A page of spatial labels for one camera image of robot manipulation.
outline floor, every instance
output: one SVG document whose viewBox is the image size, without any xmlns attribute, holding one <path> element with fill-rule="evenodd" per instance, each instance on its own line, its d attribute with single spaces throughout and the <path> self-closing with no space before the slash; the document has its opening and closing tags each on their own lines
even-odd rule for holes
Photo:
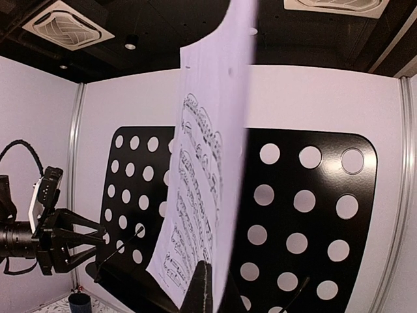
<svg viewBox="0 0 417 313">
<path fill-rule="evenodd" d="M 91 306 L 93 313 L 119 313 L 105 304 L 101 303 L 99 300 L 91 297 Z M 57 302 L 54 302 L 40 310 L 34 311 L 33 313 L 70 313 L 70 307 L 68 305 L 68 297 L 61 299 Z"/>
</svg>

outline cup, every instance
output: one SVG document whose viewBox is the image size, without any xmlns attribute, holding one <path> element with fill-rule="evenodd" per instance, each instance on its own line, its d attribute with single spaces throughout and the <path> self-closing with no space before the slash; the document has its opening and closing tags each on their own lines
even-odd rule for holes
<svg viewBox="0 0 417 313">
<path fill-rule="evenodd" d="M 68 297 L 71 313 L 92 313 L 91 298 L 85 293 L 73 293 Z"/>
</svg>

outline recessed ceiling light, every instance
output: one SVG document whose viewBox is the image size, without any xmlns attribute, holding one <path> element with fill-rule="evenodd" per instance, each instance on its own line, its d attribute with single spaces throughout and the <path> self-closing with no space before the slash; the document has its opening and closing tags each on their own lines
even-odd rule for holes
<svg viewBox="0 0 417 313">
<path fill-rule="evenodd" d="M 124 42 L 124 47 L 127 50 L 135 50 L 137 47 L 138 41 L 139 41 L 139 37 L 137 35 L 128 35 L 126 37 L 126 41 Z"/>
<path fill-rule="evenodd" d="M 61 70 L 66 70 L 68 69 L 69 66 L 70 66 L 70 60 L 67 57 L 62 58 L 61 61 L 59 62 L 59 68 Z"/>
<path fill-rule="evenodd" d="M 255 36 L 258 33 L 258 30 L 254 27 L 249 28 L 249 34 Z"/>
</svg>

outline metal wall trim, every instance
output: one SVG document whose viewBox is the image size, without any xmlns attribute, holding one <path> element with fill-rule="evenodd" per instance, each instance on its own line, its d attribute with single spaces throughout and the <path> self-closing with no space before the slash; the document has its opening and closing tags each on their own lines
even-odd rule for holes
<svg viewBox="0 0 417 313">
<path fill-rule="evenodd" d="M 68 164 L 66 167 L 67 171 L 67 206 L 68 209 L 74 211 L 74 199 L 76 190 L 76 165 L 77 165 L 77 153 L 78 153 L 78 132 L 79 124 L 81 121 L 81 112 L 83 109 L 83 102 L 85 91 L 87 87 L 84 83 L 78 84 L 76 93 L 76 99 L 74 103 L 74 110 L 72 112 L 71 128 L 70 128 L 70 140 L 68 145 Z M 78 269 L 75 268 L 71 273 L 72 288 L 76 289 L 79 286 L 79 275 Z"/>
<path fill-rule="evenodd" d="M 403 159 L 399 209 L 395 221 L 394 236 L 390 245 L 388 261 L 369 313 L 381 313 L 388 298 L 401 254 L 409 208 L 412 205 L 412 192 L 414 190 L 414 163 L 416 155 L 414 107 L 412 103 L 410 80 L 406 77 L 402 77 L 399 83 L 401 88 L 401 112 L 403 118 Z"/>
</svg>

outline perforated metal panel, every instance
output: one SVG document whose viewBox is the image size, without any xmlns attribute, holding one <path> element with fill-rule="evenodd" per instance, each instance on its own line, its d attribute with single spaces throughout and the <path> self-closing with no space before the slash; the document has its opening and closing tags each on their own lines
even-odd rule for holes
<svg viewBox="0 0 417 313">
<path fill-rule="evenodd" d="M 97 255 L 102 261 L 144 225 L 105 267 L 135 280 L 138 293 L 170 312 L 145 268 L 163 221 L 173 133 L 122 127 L 114 134 L 101 214 L 109 238 Z M 376 170 L 374 148 L 358 135 L 250 129 L 231 263 L 250 312 L 279 312 L 306 277 L 289 313 L 345 311 L 366 244 Z"/>
</svg>

